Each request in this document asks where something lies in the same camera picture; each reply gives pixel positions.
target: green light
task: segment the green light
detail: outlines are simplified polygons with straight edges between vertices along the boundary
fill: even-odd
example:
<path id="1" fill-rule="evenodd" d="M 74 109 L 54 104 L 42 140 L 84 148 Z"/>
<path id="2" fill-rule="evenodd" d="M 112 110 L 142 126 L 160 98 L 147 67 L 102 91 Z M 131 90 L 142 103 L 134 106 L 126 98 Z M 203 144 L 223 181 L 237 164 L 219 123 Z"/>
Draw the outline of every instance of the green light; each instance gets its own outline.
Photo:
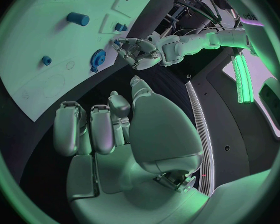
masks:
<path id="1" fill-rule="evenodd" d="M 252 81 L 244 54 L 232 59 L 234 67 L 239 103 L 251 103 L 254 101 Z"/>

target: robotic hand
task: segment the robotic hand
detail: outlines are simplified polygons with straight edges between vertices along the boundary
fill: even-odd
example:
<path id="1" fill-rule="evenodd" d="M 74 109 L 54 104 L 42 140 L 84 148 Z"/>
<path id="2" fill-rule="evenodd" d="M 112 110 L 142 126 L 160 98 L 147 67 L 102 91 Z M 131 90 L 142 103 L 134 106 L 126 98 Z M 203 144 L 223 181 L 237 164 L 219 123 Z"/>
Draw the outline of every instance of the robotic hand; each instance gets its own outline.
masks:
<path id="1" fill-rule="evenodd" d="M 183 60 L 185 55 L 193 55 L 201 49 L 218 49 L 220 46 L 247 48 L 251 54 L 256 55 L 245 31 L 214 29 L 204 30 L 199 34 L 176 36 L 171 35 L 164 38 L 152 35 L 146 39 L 119 38 L 114 41 L 113 48 L 134 69 L 143 70 L 160 62 L 161 66 L 171 66 Z M 120 43 L 133 45 L 126 51 Z M 133 53 L 143 51 L 145 54 L 133 57 Z"/>

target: robotic arm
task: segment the robotic arm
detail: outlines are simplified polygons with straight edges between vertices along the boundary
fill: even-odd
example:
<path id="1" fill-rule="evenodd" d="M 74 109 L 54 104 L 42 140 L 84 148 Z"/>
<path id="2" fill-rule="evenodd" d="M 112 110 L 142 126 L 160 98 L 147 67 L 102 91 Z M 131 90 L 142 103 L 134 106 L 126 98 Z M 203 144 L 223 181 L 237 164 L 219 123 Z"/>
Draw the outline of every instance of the robotic arm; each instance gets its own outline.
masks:
<path id="1" fill-rule="evenodd" d="M 256 55 L 245 31 L 214 29 L 202 31 L 199 34 L 164 38 L 149 36 L 149 40 L 136 38 L 119 38 L 113 43 L 113 48 L 136 70 L 144 70 L 160 62 L 162 66 L 171 66 L 183 60 L 185 55 L 193 55 L 201 49 L 218 49 L 220 46 L 247 48 Z M 120 43 L 128 43 L 132 48 L 127 52 Z M 134 51 L 145 54 L 133 57 Z"/>

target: blue cylinder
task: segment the blue cylinder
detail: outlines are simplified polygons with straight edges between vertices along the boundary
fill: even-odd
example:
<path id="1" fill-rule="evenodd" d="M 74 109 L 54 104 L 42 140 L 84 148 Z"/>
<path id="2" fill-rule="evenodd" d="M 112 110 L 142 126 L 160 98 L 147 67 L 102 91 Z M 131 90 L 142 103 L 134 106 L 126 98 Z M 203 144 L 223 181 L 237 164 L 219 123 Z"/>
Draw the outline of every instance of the blue cylinder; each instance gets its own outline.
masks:
<path id="1" fill-rule="evenodd" d="M 51 62 L 52 62 L 52 59 L 51 59 L 50 57 L 48 57 L 48 56 L 44 56 L 44 57 L 42 58 L 42 63 L 43 63 L 44 65 L 46 65 L 46 66 L 48 66 L 49 64 L 51 64 Z"/>
<path id="2" fill-rule="evenodd" d="M 89 23 L 88 16 L 75 12 L 71 12 L 70 14 L 68 14 L 66 20 L 80 26 L 86 26 Z"/>

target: blue plastic part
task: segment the blue plastic part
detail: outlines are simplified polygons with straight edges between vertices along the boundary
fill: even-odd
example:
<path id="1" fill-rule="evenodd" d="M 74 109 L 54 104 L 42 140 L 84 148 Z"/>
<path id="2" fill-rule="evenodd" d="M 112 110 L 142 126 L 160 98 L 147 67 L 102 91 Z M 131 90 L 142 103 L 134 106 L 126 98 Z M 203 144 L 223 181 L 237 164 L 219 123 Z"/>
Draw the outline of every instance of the blue plastic part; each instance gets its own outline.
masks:
<path id="1" fill-rule="evenodd" d="M 52 59 L 51 59 L 50 57 L 48 57 L 48 56 L 44 56 L 44 57 L 42 58 L 42 63 L 43 63 L 44 65 L 46 65 L 46 66 L 48 66 L 49 64 L 51 64 L 51 62 L 52 62 Z"/>
<path id="2" fill-rule="evenodd" d="M 105 59 L 106 59 L 106 52 L 103 49 L 99 49 L 95 53 L 93 53 L 90 60 L 90 64 L 93 67 L 98 67 L 99 65 L 103 64 Z"/>
<path id="3" fill-rule="evenodd" d="M 94 73 L 97 73 L 97 72 L 99 71 L 99 69 L 98 69 L 97 67 L 94 67 L 94 66 L 92 66 L 92 67 L 90 68 L 90 70 L 91 70 L 92 72 L 94 72 Z"/>
<path id="4" fill-rule="evenodd" d="M 118 46 L 120 46 L 120 42 L 118 40 L 115 40 L 114 43 Z"/>
<path id="5" fill-rule="evenodd" d="M 115 26 L 116 31 L 127 31 L 128 27 L 126 25 L 122 25 L 120 23 L 117 23 Z"/>
<path id="6" fill-rule="evenodd" d="M 86 26 L 89 23 L 88 16 L 75 12 L 71 12 L 70 14 L 68 14 L 66 20 L 80 26 Z"/>

